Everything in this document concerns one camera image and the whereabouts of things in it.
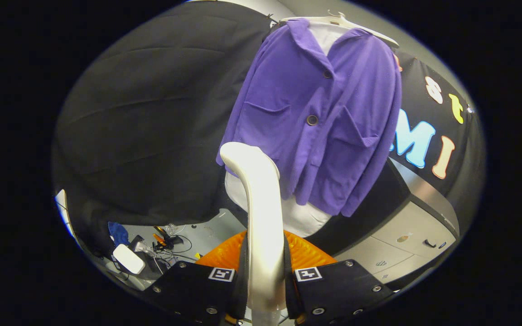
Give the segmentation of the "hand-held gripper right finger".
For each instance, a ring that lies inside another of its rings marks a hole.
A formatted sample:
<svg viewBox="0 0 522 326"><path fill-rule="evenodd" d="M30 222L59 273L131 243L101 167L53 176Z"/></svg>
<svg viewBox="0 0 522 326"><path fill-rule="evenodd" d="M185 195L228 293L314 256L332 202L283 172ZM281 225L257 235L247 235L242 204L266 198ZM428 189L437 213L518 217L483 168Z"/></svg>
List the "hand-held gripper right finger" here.
<svg viewBox="0 0 522 326"><path fill-rule="evenodd" d="M394 295L354 259L337 261L288 231L284 242L286 309L297 326L337 326Z"/></svg>

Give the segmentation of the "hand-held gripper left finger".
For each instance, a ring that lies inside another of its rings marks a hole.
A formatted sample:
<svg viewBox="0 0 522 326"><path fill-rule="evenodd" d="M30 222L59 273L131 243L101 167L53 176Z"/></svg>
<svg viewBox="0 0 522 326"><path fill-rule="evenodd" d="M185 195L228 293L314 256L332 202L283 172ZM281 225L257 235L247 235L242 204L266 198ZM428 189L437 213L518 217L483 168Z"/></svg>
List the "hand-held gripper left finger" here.
<svg viewBox="0 0 522 326"><path fill-rule="evenodd" d="M178 261L152 285L152 302L181 326L242 326L248 300L248 232L197 262Z"/></svg>

